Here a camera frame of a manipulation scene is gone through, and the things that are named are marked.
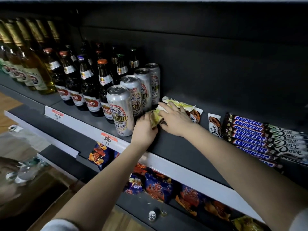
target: forearm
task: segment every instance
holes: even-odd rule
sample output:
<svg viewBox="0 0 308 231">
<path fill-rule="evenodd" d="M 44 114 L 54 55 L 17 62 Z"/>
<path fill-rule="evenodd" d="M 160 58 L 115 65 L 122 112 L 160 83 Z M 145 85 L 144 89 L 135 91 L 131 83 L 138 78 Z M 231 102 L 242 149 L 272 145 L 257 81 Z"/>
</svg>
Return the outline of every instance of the forearm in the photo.
<svg viewBox="0 0 308 231">
<path fill-rule="evenodd" d="M 146 151 L 130 144 L 117 159 L 96 175 L 56 214 L 83 231 L 101 230 L 134 166 Z"/>
<path fill-rule="evenodd" d="M 272 230 L 288 230 L 294 217 L 308 207 L 306 190 L 201 126 L 192 125 L 184 137 Z"/>
</svg>

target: floor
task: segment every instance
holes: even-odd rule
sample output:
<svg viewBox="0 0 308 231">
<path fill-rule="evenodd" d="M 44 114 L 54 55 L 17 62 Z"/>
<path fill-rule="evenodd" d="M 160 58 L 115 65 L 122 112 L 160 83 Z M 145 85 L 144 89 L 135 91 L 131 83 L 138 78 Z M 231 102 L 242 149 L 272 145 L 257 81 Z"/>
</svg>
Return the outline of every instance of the floor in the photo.
<svg viewBox="0 0 308 231">
<path fill-rule="evenodd" d="M 22 147 L 20 149 L 16 149 L 15 147 L 14 149 L 9 150 L 11 146 L 11 144 L 9 144 L 10 136 L 6 135 L 6 132 L 9 126 L 17 123 L 6 117 L 4 115 L 4 111 L 15 108 L 21 104 L 22 103 L 14 100 L 13 98 L 0 93 L 0 135 L 2 136 L 0 142 L 2 142 L 3 144 L 4 142 L 6 142 L 6 144 L 8 145 L 7 146 L 8 151 L 6 151 L 7 153 L 5 154 L 5 156 L 10 158 L 19 159 L 22 155 L 25 155 L 25 152 L 31 151 L 31 153 L 29 154 L 33 154 L 33 151 L 35 151 L 32 148 L 28 149 Z M 102 231 L 147 231 L 147 229 L 144 228 L 142 225 L 138 224 L 137 222 L 135 222 L 129 216 L 113 209 Z"/>
</svg>

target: wooden floor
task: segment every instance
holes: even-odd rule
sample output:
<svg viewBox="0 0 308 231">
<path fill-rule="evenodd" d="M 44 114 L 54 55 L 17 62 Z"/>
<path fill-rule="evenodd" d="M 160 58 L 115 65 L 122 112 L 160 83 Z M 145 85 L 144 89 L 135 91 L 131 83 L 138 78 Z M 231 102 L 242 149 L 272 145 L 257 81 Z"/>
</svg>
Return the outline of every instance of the wooden floor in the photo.
<svg viewBox="0 0 308 231">
<path fill-rule="evenodd" d="M 0 134 L 6 132 L 9 126 L 17 124 L 6 117 L 4 115 L 4 111 L 15 108 L 21 104 L 22 103 L 14 100 L 13 98 L 0 93 Z M 147 229 L 132 220 L 129 216 L 113 209 L 102 231 L 147 231 Z"/>
</svg>

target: price tag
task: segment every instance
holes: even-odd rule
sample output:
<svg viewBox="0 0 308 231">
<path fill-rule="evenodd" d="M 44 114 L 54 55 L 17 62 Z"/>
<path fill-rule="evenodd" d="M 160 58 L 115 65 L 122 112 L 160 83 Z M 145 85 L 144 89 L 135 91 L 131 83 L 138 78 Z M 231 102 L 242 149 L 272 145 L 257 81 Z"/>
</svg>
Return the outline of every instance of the price tag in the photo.
<svg viewBox="0 0 308 231">
<path fill-rule="evenodd" d="M 64 114 L 59 112 L 59 111 L 56 111 L 56 110 L 52 110 L 52 113 L 54 114 L 53 118 L 56 119 L 56 120 L 59 120 L 61 118 L 63 118 Z"/>
<path fill-rule="evenodd" d="M 104 144 L 106 147 L 115 147 L 118 144 L 118 139 L 107 135 L 106 133 L 101 133 L 102 141 L 101 143 Z"/>
</svg>

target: hand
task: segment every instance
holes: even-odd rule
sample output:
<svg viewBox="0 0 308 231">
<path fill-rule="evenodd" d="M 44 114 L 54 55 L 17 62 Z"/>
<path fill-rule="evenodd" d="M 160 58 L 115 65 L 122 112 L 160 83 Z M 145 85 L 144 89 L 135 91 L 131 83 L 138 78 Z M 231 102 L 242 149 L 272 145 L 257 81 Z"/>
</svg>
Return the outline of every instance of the hand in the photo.
<svg viewBox="0 0 308 231">
<path fill-rule="evenodd" d="M 142 147 L 144 150 L 147 150 L 151 145 L 158 132 L 157 127 L 151 128 L 150 115 L 151 112 L 147 112 L 137 120 L 131 141 L 132 144 Z"/>
<path fill-rule="evenodd" d="M 161 128 L 170 134 L 183 137 L 187 128 L 190 128 L 190 125 L 194 124 L 186 114 L 185 109 L 180 106 L 179 110 L 172 102 L 169 102 L 171 108 L 162 102 L 158 102 L 158 104 L 167 111 L 165 112 L 164 110 L 161 110 L 158 114 L 159 116 L 162 116 L 164 121 L 167 123 L 167 125 L 160 124 Z"/>
<path fill-rule="evenodd" d="M 5 157 L 1 157 L 0 156 L 0 171 L 3 168 L 12 170 L 12 171 L 18 171 L 19 167 L 18 167 L 19 163 L 17 160 L 14 159 L 9 159 L 9 158 L 5 158 Z"/>
</svg>

